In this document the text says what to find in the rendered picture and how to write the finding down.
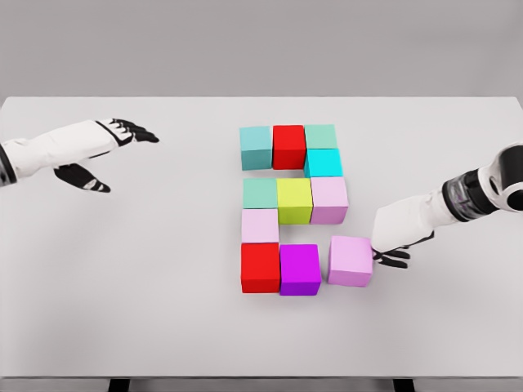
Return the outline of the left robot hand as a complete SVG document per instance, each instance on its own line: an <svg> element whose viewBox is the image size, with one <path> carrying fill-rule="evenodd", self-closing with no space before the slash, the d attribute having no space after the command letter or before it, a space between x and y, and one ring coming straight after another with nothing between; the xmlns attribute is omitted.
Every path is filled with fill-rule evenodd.
<svg viewBox="0 0 523 392"><path fill-rule="evenodd" d="M156 144L159 138L144 127L120 118L78 122L46 134L47 162L55 176L66 184L107 194L110 187L80 162L106 155L133 142Z"/></svg>

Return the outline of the mint green cube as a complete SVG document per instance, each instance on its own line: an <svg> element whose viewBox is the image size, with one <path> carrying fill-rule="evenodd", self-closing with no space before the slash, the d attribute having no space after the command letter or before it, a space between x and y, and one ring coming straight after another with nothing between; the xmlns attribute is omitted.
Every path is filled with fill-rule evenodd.
<svg viewBox="0 0 523 392"><path fill-rule="evenodd" d="M304 131L308 149L337 149L336 130L333 124L306 124Z"/></svg>
<svg viewBox="0 0 523 392"><path fill-rule="evenodd" d="M275 209L277 207L275 178L246 178L243 180L244 209Z"/></svg>

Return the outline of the light pink cube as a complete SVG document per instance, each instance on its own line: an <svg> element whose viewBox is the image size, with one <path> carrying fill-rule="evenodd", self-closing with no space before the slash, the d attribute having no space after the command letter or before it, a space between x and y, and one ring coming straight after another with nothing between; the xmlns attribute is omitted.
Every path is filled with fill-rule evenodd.
<svg viewBox="0 0 523 392"><path fill-rule="evenodd" d="M312 225L340 225L349 207L342 176L311 177Z"/></svg>
<svg viewBox="0 0 523 392"><path fill-rule="evenodd" d="M243 209L242 243L278 243L279 217L277 209Z"/></svg>
<svg viewBox="0 0 523 392"><path fill-rule="evenodd" d="M369 238L335 235L330 239L327 282L367 287L373 276L373 249Z"/></svg>

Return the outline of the purple cube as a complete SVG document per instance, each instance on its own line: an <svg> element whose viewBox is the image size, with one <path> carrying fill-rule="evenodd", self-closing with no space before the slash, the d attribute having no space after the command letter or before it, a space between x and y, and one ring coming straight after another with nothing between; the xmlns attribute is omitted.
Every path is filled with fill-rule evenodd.
<svg viewBox="0 0 523 392"><path fill-rule="evenodd" d="M315 296L322 283L319 248L314 243L279 247L281 296Z"/></svg>

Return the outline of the red cube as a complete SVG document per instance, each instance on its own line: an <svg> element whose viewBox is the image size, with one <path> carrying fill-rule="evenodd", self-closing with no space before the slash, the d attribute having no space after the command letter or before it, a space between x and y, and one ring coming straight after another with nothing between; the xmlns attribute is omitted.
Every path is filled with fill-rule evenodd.
<svg viewBox="0 0 523 392"><path fill-rule="evenodd" d="M242 243L240 259L243 293L279 292L281 275L278 243Z"/></svg>
<svg viewBox="0 0 523 392"><path fill-rule="evenodd" d="M303 125L273 126L273 158L275 170L301 170L306 157Z"/></svg>

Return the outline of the cyan cube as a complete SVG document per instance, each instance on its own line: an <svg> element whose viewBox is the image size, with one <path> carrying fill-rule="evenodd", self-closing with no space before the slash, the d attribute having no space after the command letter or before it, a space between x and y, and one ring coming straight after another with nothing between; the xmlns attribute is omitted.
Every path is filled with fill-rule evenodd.
<svg viewBox="0 0 523 392"><path fill-rule="evenodd" d="M339 149L308 149L304 176L307 178L343 176Z"/></svg>

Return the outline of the yellow-green cube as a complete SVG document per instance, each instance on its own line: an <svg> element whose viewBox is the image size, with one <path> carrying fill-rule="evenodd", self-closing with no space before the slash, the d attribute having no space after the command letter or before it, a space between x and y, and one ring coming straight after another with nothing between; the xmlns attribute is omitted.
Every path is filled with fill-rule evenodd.
<svg viewBox="0 0 523 392"><path fill-rule="evenodd" d="M309 178L278 178L277 202L280 225L309 225L313 209Z"/></svg>

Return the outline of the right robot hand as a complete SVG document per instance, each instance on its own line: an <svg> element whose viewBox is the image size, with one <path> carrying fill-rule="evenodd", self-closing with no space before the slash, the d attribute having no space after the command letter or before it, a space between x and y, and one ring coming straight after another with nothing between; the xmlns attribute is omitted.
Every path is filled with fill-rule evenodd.
<svg viewBox="0 0 523 392"><path fill-rule="evenodd" d="M381 207L374 217L371 235L373 260L380 265L407 269L410 259L407 250L434 236L434 229L424 220L421 197Z"/></svg>

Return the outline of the teal cube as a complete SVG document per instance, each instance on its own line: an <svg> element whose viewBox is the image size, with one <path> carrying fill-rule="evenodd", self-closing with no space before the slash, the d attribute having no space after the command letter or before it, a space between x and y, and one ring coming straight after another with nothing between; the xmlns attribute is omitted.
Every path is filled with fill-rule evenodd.
<svg viewBox="0 0 523 392"><path fill-rule="evenodd" d="M243 171L272 168L272 135L268 126L239 129Z"/></svg>

